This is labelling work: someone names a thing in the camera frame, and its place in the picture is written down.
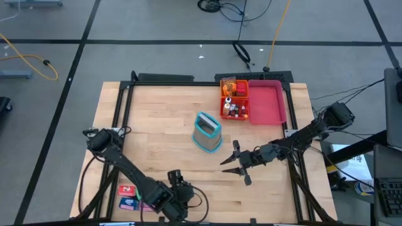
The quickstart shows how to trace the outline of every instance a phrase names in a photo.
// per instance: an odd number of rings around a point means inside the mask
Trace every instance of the gray floor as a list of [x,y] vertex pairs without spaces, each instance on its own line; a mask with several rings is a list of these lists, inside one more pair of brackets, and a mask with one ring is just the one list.
[[[196,0],[102,0],[89,34],[95,40],[233,40],[239,23],[219,13],[208,14]],[[231,3],[242,6],[242,1]],[[62,8],[22,9],[20,15],[0,23],[8,38],[81,39],[94,0],[64,1]],[[258,15],[267,1],[249,1],[249,17]],[[402,41],[398,0],[371,0],[389,41]],[[273,0],[268,12],[242,30],[245,40],[272,40],[286,1]],[[0,18],[16,12],[0,1]],[[361,0],[292,1],[279,40],[381,41]],[[14,55],[0,45],[0,57]],[[0,130],[0,225],[14,222],[43,141],[54,115],[78,45],[19,44],[21,53],[49,59],[60,79],[47,81],[35,74],[31,80],[0,80],[0,96],[13,99],[14,110]],[[261,71],[270,46],[246,46]],[[402,47],[393,48],[402,59]],[[30,60],[52,76],[41,62]],[[365,85],[383,77],[392,67],[384,47],[276,46],[272,70],[291,70],[296,82],[307,83],[310,97]],[[21,60],[0,61],[0,68],[26,68]],[[103,81],[129,78],[138,73],[194,75],[212,81],[216,73],[246,72],[230,45],[86,45],[78,65],[38,186],[25,222],[67,219],[81,169],[85,139],[81,130],[91,126]],[[313,101],[315,107],[331,104],[340,96]],[[385,128],[384,87],[378,84],[359,95],[349,107],[356,115],[350,132],[370,133]],[[329,141],[358,141],[346,134],[331,134]],[[340,220],[369,222],[369,207],[360,201],[334,196]]]

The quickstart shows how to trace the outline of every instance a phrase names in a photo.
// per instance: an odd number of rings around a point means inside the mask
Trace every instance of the metal stand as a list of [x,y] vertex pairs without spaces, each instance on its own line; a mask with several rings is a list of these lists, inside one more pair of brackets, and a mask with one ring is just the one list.
[[0,70],[0,78],[26,78],[30,79],[33,75],[29,70]]
[[28,5],[31,6],[32,4],[57,4],[58,6],[63,6],[61,0],[4,0],[5,4],[9,4],[10,7],[14,7],[18,5],[20,2],[21,6]]

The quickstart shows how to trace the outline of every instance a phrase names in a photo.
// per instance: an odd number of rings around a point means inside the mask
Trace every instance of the orange bin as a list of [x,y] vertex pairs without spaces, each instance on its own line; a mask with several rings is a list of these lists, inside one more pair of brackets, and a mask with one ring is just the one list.
[[[240,98],[240,99],[247,99],[248,97],[249,97],[249,84],[248,84],[248,81],[247,80],[236,80],[236,85],[238,86],[238,85],[245,85],[245,87],[246,87],[246,94],[244,95],[244,96],[236,96],[236,94],[234,95],[234,96],[232,96],[232,97],[234,97],[234,98]],[[224,95],[224,90],[222,89],[223,88],[223,81],[221,80],[220,81],[220,96],[221,97],[226,97],[225,95]]]
[[234,117],[234,116],[224,116],[223,115],[223,110],[224,110],[224,105],[225,105],[225,97],[220,98],[220,117],[223,119],[234,119],[234,120],[240,120],[240,121],[244,121],[247,118],[244,117],[243,114],[241,114],[241,106],[244,106],[246,108],[246,115],[248,115],[248,117],[250,117],[249,114],[249,101],[245,98],[239,98],[239,97],[231,97],[232,98],[232,102],[231,104],[236,104],[239,107],[239,117]]

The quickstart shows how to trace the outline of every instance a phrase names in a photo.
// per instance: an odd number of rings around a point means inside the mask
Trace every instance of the white cable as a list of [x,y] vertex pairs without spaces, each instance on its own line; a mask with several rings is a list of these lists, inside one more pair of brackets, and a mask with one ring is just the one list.
[[6,21],[8,19],[16,18],[19,15],[19,11],[21,10],[21,0],[18,0],[18,12],[14,16],[10,16],[8,18],[0,19],[0,22]]

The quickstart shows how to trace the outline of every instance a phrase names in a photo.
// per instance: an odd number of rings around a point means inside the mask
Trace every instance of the yellow cable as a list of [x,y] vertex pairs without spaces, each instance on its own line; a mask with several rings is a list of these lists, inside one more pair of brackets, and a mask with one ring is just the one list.
[[271,52],[269,53],[268,63],[266,64],[267,68],[269,67],[269,64],[271,63],[272,54],[274,53],[275,40],[276,40],[276,37],[278,36],[279,30],[280,30],[280,28],[282,26],[282,22],[283,22],[283,19],[285,18],[286,12],[288,11],[290,1],[291,0],[288,0],[288,3],[286,4],[286,8],[285,8],[285,10],[283,11],[283,14],[282,14],[281,22],[279,23],[278,28],[276,29],[274,40],[272,41]]
[[36,71],[38,74],[40,74],[41,76],[45,77],[46,79],[52,80],[52,81],[58,80],[58,73],[57,73],[56,69],[55,69],[50,63],[48,63],[47,66],[49,66],[49,67],[53,70],[53,72],[54,72],[55,75],[56,75],[55,78],[49,78],[49,77],[47,77],[46,75],[44,75],[43,73],[41,73],[38,69],[36,69],[32,64],[30,64],[27,60],[25,60],[25,57],[33,57],[33,58],[36,58],[36,59],[41,60],[42,62],[45,61],[45,60],[42,59],[40,56],[31,55],[31,54],[22,55],[22,54],[20,54],[19,51],[13,46],[13,44],[11,44],[11,42],[8,41],[8,39],[7,39],[6,37],[4,37],[3,34],[0,33],[0,37],[1,37],[2,39],[4,39],[4,40],[6,41],[6,43],[18,54],[18,56],[9,56],[9,57],[5,57],[5,58],[0,58],[0,60],[9,60],[9,59],[14,59],[14,58],[21,58],[21,59],[23,59],[23,61],[24,61],[28,66],[30,66],[34,71]]

